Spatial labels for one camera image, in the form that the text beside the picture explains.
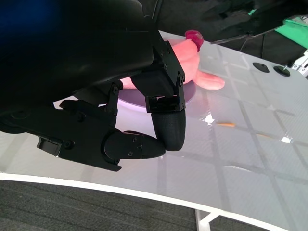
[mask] white table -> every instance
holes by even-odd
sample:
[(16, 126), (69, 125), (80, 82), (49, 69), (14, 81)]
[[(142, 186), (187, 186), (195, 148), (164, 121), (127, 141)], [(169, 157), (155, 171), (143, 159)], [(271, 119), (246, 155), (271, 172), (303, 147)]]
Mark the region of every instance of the white table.
[[(269, 230), (308, 230), (308, 81), (217, 45), (203, 45), (201, 55), (200, 68), (223, 77), (226, 86), (197, 88), (187, 103), (181, 151), (122, 160), (122, 170), (112, 172), (45, 153), (36, 148), (36, 136), (0, 133), (0, 179), (165, 201), (209, 212), (203, 223), (222, 215)], [(252, 62), (266, 64), (270, 73)], [(154, 136), (149, 114), (122, 105), (116, 127)]]

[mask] black robotic finger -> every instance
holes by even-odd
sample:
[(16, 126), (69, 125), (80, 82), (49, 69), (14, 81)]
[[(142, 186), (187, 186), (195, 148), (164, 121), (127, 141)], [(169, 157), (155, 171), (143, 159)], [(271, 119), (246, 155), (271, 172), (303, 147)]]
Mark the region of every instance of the black robotic finger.
[(111, 159), (149, 159), (166, 152), (158, 139), (134, 131), (113, 133), (103, 145)]
[(152, 113), (156, 137), (168, 151), (179, 151), (185, 140), (185, 110), (180, 112)]

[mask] pink plush toy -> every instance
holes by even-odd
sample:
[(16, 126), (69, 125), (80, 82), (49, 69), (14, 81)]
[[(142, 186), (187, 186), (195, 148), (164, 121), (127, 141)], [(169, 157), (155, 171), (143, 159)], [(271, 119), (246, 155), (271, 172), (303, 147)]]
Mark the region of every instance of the pink plush toy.
[[(222, 78), (201, 72), (198, 69), (200, 63), (199, 51), (204, 42), (200, 32), (189, 30), (185, 33), (185, 37), (185, 41), (181, 41), (172, 46), (172, 49), (184, 70), (186, 76), (185, 83), (192, 80), (200, 87), (208, 90), (219, 90), (223, 88), (225, 81)], [(126, 89), (136, 88), (129, 77), (124, 78), (121, 81)]]

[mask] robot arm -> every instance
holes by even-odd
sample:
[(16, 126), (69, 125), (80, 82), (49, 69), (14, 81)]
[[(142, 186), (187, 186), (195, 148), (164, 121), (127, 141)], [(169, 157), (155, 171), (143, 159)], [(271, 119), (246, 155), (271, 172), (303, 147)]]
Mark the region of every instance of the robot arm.
[[(0, 11), (1, 131), (31, 133), (54, 156), (112, 171), (120, 159), (182, 148), (185, 75), (139, 2), (5, 0)], [(115, 128), (127, 76), (145, 96), (157, 139)], [(71, 95), (79, 100), (54, 108)]]

